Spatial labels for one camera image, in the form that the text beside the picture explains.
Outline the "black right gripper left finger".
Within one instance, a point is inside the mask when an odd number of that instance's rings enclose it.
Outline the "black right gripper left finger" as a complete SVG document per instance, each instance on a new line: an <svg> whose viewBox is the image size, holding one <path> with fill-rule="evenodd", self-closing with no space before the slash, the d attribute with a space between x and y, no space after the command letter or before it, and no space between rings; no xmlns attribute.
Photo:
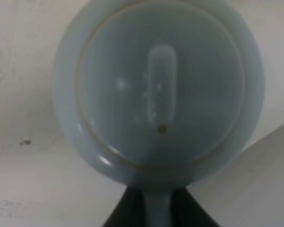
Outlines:
<svg viewBox="0 0 284 227"><path fill-rule="evenodd" d="M103 227L144 227L145 209L141 190L128 187Z"/></svg>

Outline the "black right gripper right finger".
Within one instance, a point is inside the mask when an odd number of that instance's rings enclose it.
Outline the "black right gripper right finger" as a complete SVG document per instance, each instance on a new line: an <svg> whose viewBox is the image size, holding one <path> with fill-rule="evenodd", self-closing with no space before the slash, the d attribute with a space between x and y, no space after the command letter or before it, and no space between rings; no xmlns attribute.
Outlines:
<svg viewBox="0 0 284 227"><path fill-rule="evenodd" d="M219 227L186 188L172 193L171 215L174 227Z"/></svg>

